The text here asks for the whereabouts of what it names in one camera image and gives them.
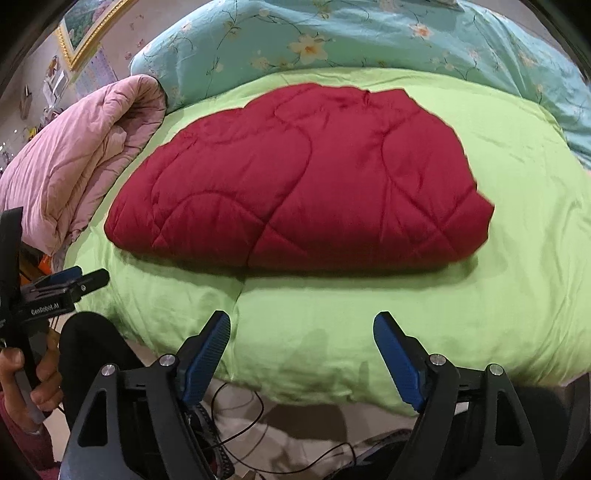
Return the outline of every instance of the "folded pink comforter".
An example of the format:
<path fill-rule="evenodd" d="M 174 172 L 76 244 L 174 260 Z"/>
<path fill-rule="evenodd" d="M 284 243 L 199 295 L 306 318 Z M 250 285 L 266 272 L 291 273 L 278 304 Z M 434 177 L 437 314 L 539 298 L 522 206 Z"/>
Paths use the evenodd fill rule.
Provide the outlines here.
<path fill-rule="evenodd" d="M 0 212 L 24 207 L 22 240 L 47 255 L 86 228 L 115 180 L 162 123 L 158 82 L 136 75 L 71 106 L 14 158 L 0 179 Z"/>

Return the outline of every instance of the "blue gripper pad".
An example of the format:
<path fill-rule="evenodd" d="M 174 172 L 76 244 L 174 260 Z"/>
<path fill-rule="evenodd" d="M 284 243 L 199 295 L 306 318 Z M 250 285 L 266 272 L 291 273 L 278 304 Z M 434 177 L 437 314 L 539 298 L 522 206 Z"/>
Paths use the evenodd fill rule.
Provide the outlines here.
<path fill-rule="evenodd" d="M 177 388 L 185 405 L 195 406 L 203 400 L 230 341 L 230 327 L 228 314 L 218 310 L 201 333 L 185 340 L 178 351 Z"/>
<path fill-rule="evenodd" d="M 421 390 L 424 384 L 424 374 L 405 351 L 406 336 L 388 312 L 382 312 L 374 320 L 374 340 L 379 352 L 390 371 L 402 400 L 413 406 L 415 411 L 421 411 L 426 398 Z"/>
<path fill-rule="evenodd" d="M 50 285 L 61 285 L 70 280 L 78 280 L 82 276 L 82 269 L 80 267 L 71 267 L 58 273 L 50 275 Z"/>

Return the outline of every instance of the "bed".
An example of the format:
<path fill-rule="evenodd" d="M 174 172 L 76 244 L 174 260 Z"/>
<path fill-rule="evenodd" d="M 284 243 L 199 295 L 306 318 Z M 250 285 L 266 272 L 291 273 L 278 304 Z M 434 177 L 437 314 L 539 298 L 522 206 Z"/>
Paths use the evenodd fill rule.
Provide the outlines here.
<path fill-rule="evenodd" d="M 111 203 L 154 148 L 197 118 L 305 82 L 403 87 L 451 125 L 495 203 L 484 247 L 436 273 L 337 277 L 190 270 L 137 258 L 107 240 Z M 591 181 L 544 107 L 436 73 L 335 67 L 269 74 L 169 114 L 69 248 L 66 266 L 108 269 L 109 287 L 80 307 L 103 313 L 156 353 L 175 351 L 223 309 L 232 337 L 219 378 L 281 403 L 359 401 L 409 413 L 372 338 L 378 312 L 389 310 L 407 334 L 456 365 L 497 362 L 517 382 L 568 382 L 591 368 L 590 244 Z"/>
<path fill-rule="evenodd" d="M 500 14 L 449 3 L 214 0 L 148 43 L 131 73 L 160 81 L 169 113 L 289 70 L 440 73 L 542 105 L 591 168 L 591 90 L 575 64 Z"/>

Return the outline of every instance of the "gold picture frame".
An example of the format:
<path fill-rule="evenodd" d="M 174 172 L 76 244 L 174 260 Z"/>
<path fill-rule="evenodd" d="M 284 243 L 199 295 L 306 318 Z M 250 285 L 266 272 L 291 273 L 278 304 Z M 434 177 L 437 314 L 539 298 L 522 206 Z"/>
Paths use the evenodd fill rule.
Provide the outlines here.
<path fill-rule="evenodd" d="M 61 52 L 69 70 L 77 70 L 94 52 L 113 22 L 137 0 L 79 0 L 57 29 Z"/>

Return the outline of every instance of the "orange object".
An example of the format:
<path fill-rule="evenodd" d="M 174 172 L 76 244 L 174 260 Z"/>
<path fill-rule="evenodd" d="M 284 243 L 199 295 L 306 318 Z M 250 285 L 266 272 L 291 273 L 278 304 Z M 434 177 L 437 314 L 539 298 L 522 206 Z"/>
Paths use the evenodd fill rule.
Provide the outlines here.
<path fill-rule="evenodd" d="M 48 255 L 43 255 L 41 263 L 39 263 L 39 270 L 41 270 L 45 275 L 51 275 L 51 257 Z"/>

